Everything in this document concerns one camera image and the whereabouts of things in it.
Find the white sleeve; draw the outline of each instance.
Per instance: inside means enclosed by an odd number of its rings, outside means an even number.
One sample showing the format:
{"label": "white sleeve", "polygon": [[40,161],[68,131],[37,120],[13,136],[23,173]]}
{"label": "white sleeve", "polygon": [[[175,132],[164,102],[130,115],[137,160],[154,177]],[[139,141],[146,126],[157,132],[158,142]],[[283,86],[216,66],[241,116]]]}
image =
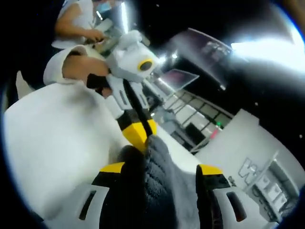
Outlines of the white sleeve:
{"label": "white sleeve", "polygon": [[75,2],[76,4],[79,5],[82,14],[85,15],[92,15],[93,17],[93,3],[92,0],[78,0]]}
{"label": "white sleeve", "polygon": [[77,3],[77,0],[65,0],[65,2],[62,4],[61,11],[59,12],[57,18],[60,18],[63,15],[63,13],[74,3]]}
{"label": "white sleeve", "polygon": [[52,83],[75,83],[78,80],[73,79],[65,79],[62,75],[62,66],[63,62],[67,58],[70,52],[78,51],[83,55],[88,55],[83,45],[77,45],[72,48],[64,49],[59,53],[55,54],[48,62],[44,74],[43,74],[43,82],[45,85],[49,85]]}

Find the hand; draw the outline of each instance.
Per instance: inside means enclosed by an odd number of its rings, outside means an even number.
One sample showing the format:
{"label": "hand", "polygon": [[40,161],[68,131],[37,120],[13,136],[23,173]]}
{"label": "hand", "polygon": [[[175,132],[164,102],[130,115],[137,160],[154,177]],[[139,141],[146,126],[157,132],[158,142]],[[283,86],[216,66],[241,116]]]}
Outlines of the hand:
{"label": "hand", "polygon": [[84,37],[93,41],[93,42],[100,42],[102,39],[105,38],[105,35],[96,29],[86,30]]}
{"label": "hand", "polygon": [[112,90],[110,88],[103,88],[102,95],[106,99],[109,95],[112,94]]}

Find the black strap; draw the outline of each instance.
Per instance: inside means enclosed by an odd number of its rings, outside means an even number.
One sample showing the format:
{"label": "black strap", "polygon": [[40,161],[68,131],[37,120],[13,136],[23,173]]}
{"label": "black strap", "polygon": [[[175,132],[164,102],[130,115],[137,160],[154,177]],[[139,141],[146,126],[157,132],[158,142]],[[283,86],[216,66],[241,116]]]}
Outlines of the black strap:
{"label": "black strap", "polygon": [[87,79],[87,87],[91,89],[99,88],[110,88],[105,76],[98,76],[95,74],[89,74]]}

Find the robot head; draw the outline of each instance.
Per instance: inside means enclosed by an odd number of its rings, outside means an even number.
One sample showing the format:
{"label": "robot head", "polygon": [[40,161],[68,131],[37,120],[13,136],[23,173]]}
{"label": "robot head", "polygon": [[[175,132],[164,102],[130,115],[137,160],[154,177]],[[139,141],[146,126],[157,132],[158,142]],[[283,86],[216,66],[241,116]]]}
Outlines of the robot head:
{"label": "robot head", "polygon": [[140,83],[155,69],[158,58],[141,41],[136,30],[120,38],[106,60],[113,76]]}

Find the black slot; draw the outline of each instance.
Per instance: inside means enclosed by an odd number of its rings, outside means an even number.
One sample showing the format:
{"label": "black slot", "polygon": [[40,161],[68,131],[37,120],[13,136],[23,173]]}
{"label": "black slot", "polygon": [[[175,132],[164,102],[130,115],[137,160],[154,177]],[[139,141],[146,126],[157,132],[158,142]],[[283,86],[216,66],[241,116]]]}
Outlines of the black slot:
{"label": "black slot", "polygon": [[90,192],[90,195],[88,196],[85,204],[84,204],[84,207],[82,207],[82,210],[81,210],[81,213],[80,213],[80,216],[79,216],[79,219],[81,220],[85,220],[86,219],[86,216],[87,216],[87,212],[88,212],[88,209],[89,209],[89,206],[91,204],[91,201],[95,195],[96,191],[91,191]]}
{"label": "black slot", "polygon": [[140,95],[140,97],[141,97],[141,99],[142,99],[142,101],[143,101],[143,104],[146,106],[145,99],[143,98],[143,96],[142,96],[142,95]]}
{"label": "black slot", "polygon": [[124,95],[123,95],[123,92],[120,90],[120,96],[121,96],[121,98],[122,98],[122,100],[123,100],[123,103],[125,104],[125,105],[127,105],[127,102],[126,102],[126,100],[125,100],[125,97],[124,97]]}
{"label": "black slot", "polygon": [[246,214],[246,212],[243,208],[242,203],[240,202],[239,198],[237,197],[237,195],[234,192],[228,192],[227,196],[228,196],[229,201],[230,201],[230,203],[233,207],[235,217],[236,217],[236,221],[241,222],[245,218],[247,218],[247,214]]}
{"label": "black slot", "polygon": [[147,138],[148,138],[150,135],[153,134],[153,131],[152,131],[151,127],[148,124],[147,116],[143,112],[143,107],[142,107],[142,105],[141,105],[137,95],[133,91],[133,88],[129,84],[129,82],[124,79],[123,80],[123,85],[124,85],[125,92],[127,94],[127,98],[129,100],[131,106],[133,107],[133,109],[138,114],[140,122],[142,123],[142,125],[144,127],[144,130],[146,132]]}

